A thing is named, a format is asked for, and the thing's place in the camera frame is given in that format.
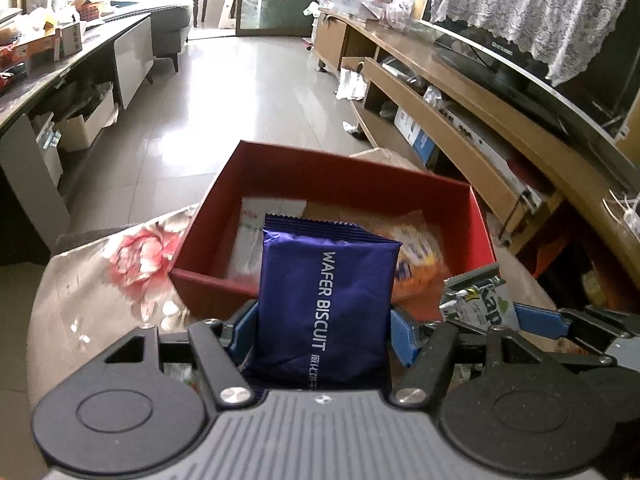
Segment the grey sofa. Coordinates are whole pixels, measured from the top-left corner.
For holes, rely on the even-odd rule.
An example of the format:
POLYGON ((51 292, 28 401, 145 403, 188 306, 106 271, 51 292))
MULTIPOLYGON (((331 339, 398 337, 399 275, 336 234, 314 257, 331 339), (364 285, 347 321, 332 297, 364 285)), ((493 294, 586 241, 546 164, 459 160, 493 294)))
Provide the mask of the grey sofa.
POLYGON ((156 58, 170 58, 176 73, 178 56, 188 42, 191 21, 188 6, 158 6, 151 11, 153 54, 156 58))

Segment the yellow egg waffle clear pack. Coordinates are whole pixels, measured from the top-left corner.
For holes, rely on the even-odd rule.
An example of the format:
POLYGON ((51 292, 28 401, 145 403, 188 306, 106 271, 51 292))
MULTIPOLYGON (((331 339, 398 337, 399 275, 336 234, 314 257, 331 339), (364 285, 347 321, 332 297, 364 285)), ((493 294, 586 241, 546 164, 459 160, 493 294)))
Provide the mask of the yellow egg waffle clear pack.
POLYGON ((433 300, 449 275, 440 248, 440 229, 428 223, 420 210, 402 216, 356 211, 352 217, 366 230, 400 244, 394 272, 392 301, 433 300))

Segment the red cardboard box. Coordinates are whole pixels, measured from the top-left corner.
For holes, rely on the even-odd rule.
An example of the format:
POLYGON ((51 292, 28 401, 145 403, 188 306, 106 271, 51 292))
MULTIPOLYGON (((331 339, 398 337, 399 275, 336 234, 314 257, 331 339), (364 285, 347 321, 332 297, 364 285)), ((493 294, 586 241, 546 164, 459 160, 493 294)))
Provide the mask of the red cardboard box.
POLYGON ((198 207, 171 261, 169 277, 197 318, 230 318, 257 295, 228 278, 242 201, 303 200, 321 220, 403 217, 419 211, 435 229, 451 274, 495 262, 472 188, 420 170, 282 145, 242 141, 198 207))

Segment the wooden TV console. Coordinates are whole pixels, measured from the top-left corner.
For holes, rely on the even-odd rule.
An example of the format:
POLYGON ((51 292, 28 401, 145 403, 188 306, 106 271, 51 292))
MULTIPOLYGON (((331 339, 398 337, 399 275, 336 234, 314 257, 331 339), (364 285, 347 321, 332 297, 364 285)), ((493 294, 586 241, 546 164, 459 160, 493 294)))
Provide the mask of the wooden TV console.
POLYGON ((594 162, 498 96, 439 61, 430 42, 372 21, 353 20, 329 9, 322 9, 321 13, 360 32, 495 129, 549 178, 600 234, 620 262, 627 266, 639 265, 639 241, 623 223, 614 220, 602 203, 614 188, 614 181, 594 162))

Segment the Kapron green white pack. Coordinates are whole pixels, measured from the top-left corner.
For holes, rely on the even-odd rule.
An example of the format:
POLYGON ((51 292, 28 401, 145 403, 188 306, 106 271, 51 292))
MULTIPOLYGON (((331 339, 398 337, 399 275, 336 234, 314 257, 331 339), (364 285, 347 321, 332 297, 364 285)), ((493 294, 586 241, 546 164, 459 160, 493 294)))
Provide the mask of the Kapron green white pack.
POLYGON ((462 322, 480 330, 491 326, 520 329, 498 262, 447 278, 439 311, 445 321, 462 322))

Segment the dark grey sideboard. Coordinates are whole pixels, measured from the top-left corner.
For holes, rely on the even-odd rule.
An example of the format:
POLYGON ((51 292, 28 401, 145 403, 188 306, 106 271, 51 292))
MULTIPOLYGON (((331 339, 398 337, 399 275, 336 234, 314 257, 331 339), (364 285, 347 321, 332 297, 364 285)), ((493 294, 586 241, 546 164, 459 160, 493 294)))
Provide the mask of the dark grey sideboard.
POLYGON ((1 99, 1 262, 44 263, 70 228, 68 207, 92 147, 58 148, 56 123, 113 85, 118 112, 153 66, 150 14, 90 30, 82 51, 34 70, 1 99))

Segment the white storage box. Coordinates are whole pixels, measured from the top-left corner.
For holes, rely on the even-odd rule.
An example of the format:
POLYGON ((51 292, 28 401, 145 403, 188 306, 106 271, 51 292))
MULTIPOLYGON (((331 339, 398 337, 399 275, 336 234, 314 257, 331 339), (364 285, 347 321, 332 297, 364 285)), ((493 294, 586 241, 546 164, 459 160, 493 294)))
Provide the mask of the white storage box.
POLYGON ((61 135, 58 148, 66 153, 85 151, 103 128, 110 126, 118 115, 118 107, 114 101, 113 85, 99 84, 98 95, 92 98, 85 107, 69 118, 56 123, 56 131, 61 135))

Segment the white lace cloth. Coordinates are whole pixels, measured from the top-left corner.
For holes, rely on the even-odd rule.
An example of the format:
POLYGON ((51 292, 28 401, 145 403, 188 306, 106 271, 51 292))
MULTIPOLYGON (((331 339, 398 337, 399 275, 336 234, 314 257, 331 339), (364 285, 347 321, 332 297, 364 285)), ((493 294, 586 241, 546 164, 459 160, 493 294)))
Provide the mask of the white lace cloth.
POLYGON ((484 28, 547 65, 553 87, 584 72, 627 0, 432 0, 434 22, 484 28))

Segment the blue wafer biscuit pack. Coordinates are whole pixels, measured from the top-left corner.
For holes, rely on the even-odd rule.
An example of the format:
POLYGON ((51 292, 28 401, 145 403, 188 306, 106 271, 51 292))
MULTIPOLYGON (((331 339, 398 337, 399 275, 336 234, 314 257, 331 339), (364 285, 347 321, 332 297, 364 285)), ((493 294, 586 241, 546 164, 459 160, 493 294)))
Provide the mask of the blue wafer biscuit pack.
POLYGON ((268 214, 250 372, 273 389, 385 389, 400 244, 351 223, 268 214))

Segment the white green long snack pack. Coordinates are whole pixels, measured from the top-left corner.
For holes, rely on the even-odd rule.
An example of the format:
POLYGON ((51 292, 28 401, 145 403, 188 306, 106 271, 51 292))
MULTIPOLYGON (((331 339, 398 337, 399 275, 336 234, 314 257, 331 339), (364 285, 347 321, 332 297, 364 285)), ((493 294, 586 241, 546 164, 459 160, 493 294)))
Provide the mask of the white green long snack pack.
POLYGON ((262 236, 264 235, 262 228, 266 215, 300 217, 306 206, 306 200, 244 197, 227 278, 245 284, 258 285, 262 267, 262 236))

